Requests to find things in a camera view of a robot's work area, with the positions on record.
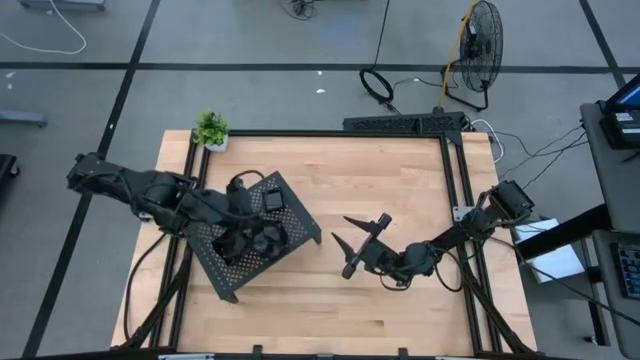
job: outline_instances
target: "white pot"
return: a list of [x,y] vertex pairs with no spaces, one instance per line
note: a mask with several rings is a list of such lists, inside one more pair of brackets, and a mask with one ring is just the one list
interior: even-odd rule
[[204,147],[207,148],[207,150],[209,151],[213,151],[213,152],[225,152],[227,150],[227,144],[229,144],[229,135],[225,135],[224,136],[224,141],[222,142],[222,145],[205,145]]

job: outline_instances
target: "potted plant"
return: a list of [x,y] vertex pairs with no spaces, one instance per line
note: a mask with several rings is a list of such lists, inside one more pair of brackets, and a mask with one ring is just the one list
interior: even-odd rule
[[229,124],[222,115],[213,111],[200,114],[197,121],[196,142],[203,144],[209,151],[224,152],[229,143]]

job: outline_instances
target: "gray floor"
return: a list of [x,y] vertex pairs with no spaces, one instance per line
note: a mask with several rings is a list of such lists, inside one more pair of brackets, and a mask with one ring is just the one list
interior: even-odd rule
[[[589,2],[618,63],[640,66],[638,47],[629,46],[640,3]],[[66,9],[64,14],[89,42],[82,54],[38,54],[0,38],[0,61],[128,62],[150,3],[109,0],[105,13]],[[444,63],[466,4],[393,1],[380,63]],[[505,65],[606,66],[577,0],[495,4],[505,27]],[[282,13],[276,0],[162,0],[142,61],[368,63],[375,56],[384,5],[383,0],[319,2],[317,17],[298,22]],[[0,3],[0,31],[33,46],[78,45],[55,16],[23,10],[14,1]],[[4,196],[0,217],[0,269],[5,274],[0,358],[22,352],[79,199],[65,189],[64,176],[77,153],[97,148],[123,75],[120,70],[0,70],[0,108],[44,112],[50,121],[45,129],[0,125],[0,153],[17,155],[22,166],[20,178]],[[439,80],[436,73],[384,75],[390,81],[412,76]],[[403,113],[429,112],[439,91],[403,84],[394,104]],[[501,74],[490,90],[487,111],[477,114],[453,102],[446,108],[486,119],[535,150],[578,125],[580,104],[615,91],[608,74]],[[479,100],[468,91],[460,93]],[[125,166],[153,167],[163,131],[191,128],[197,114],[208,108],[222,112],[238,129],[339,129],[344,117],[387,113],[364,92],[357,72],[138,71],[109,158]],[[525,158],[515,140],[502,141],[507,154],[497,165],[499,173]],[[512,176],[527,182],[549,160],[530,161]],[[565,152],[527,191],[538,212],[560,220],[602,201],[586,146]],[[126,207],[93,200],[39,354],[107,348],[137,231]],[[581,340],[591,334],[584,301],[553,286],[537,286],[526,272],[523,281],[541,350],[557,356],[621,358],[615,347],[596,348]],[[586,286],[582,279],[575,282]]]

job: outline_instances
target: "white cable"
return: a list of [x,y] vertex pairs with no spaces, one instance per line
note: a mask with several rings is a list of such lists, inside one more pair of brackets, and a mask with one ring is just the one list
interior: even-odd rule
[[60,11],[58,11],[58,8],[56,7],[56,4],[53,2],[53,0],[49,0],[49,2],[51,3],[51,6],[53,7],[53,10],[55,10],[56,14],[58,14],[58,16],[60,17],[60,19],[62,19],[62,21],[64,21],[65,24],[67,24],[71,30],[73,30],[73,32],[75,32],[76,34],[78,34],[78,36],[80,37],[80,39],[82,40],[82,47],[76,51],[63,51],[63,50],[48,50],[48,49],[38,49],[38,48],[34,48],[34,47],[30,47],[30,46],[26,46],[26,45],[22,45],[19,42],[11,39],[9,36],[7,36],[5,33],[0,31],[0,35],[7,39],[9,42],[11,42],[14,45],[17,45],[23,49],[26,50],[31,50],[31,51],[37,51],[37,52],[43,52],[43,53],[53,53],[53,54],[64,54],[64,55],[76,55],[82,52],[82,50],[84,50],[84,48],[87,47],[87,40],[85,40],[84,36],[82,36],[82,34],[80,34],[80,32],[78,30],[76,30],[76,28],[73,27],[73,25],[71,25],[67,19],[64,18],[64,16],[62,16],[62,14],[60,14]]
[[473,124],[478,122],[485,124],[489,128],[489,130],[491,131],[491,134],[493,135],[493,138],[496,139],[496,142],[498,143],[498,147],[500,148],[500,156],[498,156],[497,159],[493,160],[493,163],[495,164],[498,161],[502,160],[502,157],[504,156],[504,145],[502,145],[502,142],[500,142],[500,139],[498,138],[498,135],[496,134],[496,132],[493,130],[493,127],[486,120],[483,120],[483,119],[473,120],[471,122],[471,126],[473,126]]

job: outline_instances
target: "wooden tabletop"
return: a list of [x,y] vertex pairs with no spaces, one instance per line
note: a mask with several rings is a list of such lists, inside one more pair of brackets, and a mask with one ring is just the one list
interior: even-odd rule
[[[463,138],[477,197],[497,183],[491,149],[485,134],[466,133]],[[189,131],[166,131],[156,169],[182,173],[188,141]],[[194,169],[199,168],[198,151]],[[450,152],[462,203],[453,147]],[[358,248],[366,234],[342,216],[368,221],[386,212],[393,222],[380,238],[401,251],[449,228],[451,208],[438,140],[232,137],[226,153],[212,154],[206,187],[224,191],[229,179],[246,169],[280,171],[319,223],[324,242],[307,242],[257,276],[236,292],[237,305],[219,300],[194,261],[179,351],[248,353],[261,344],[265,353],[392,355],[406,347],[412,355],[473,354],[462,292],[447,291],[435,276],[416,277],[404,292],[387,291],[362,265],[345,280],[340,276],[344,255],[330,235],[335,232]],[[132,264],[158,236],[157,226],[142,224]],[[508,236],[496,232],[496,237]],[[165,241],[136,274],[130,329],[157,300],[167,246]],[[524,343],[535,348],[513,251],[494,242],[487,242],[484,251],[494,303]],[[444,281],[458,286],[459,271],[451,259],[444,257],[439,268]],[[476,307],[483,347],[490,349],[484,311],[477,301]],[[170,305],[161,344],[168,342],[172,313]],[[114,345],[124,341],[122,322],[121,308]]]

